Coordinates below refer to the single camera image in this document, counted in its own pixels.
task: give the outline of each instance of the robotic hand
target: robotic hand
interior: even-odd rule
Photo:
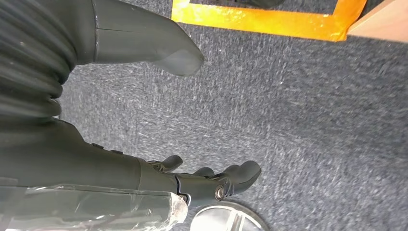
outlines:
[[[244,192],[260,175],[253,161],[219,174],[170,173],[180,157],[146,162],[104,150],[53,118],[79,64],[148,61],[193,75],[204,57],[173,21],[118,0],[0,0],[0,31],[0,184],[165,191],[200,206]]]

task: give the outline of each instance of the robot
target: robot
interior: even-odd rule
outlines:
[[[218,174],[172,173],[178,156],[145,161],[105,150],[54,118],[76,65],[148,61],[179,76],[199,70],[204,56],[170,19],[118,0],[0,0],[0,31],[0,231],[98,230],[167,207],[156,219],[166,230],[175,205],[217,203],[261,174],[254,161]],[[52,225],[40,224],[45,217]]]

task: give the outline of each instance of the wooden board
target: wooden board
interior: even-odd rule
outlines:
[[[354,23],[349,35],[408,43],[408,0],[385,0]]]

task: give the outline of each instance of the black rubber cover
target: black rubber cover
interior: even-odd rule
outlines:
[[[52,118],[53,99],[78,64],[149,61],[187,76],[203,60],[177,24],[118,0],[0,0],[0,179],[177,193],[171,175]]]

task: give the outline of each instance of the gray carpet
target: gray carpet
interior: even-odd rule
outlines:
[[[171,13],[171,2],[129,2]],[[272,230],[408,230],[407,44],[181,26],[206,56],[198,74],[77,67],[63,119],[108,149],[178,154],[180,171],[258,161],[261,178],[233,200]],[[174,230],[187,231],[196,211]]]

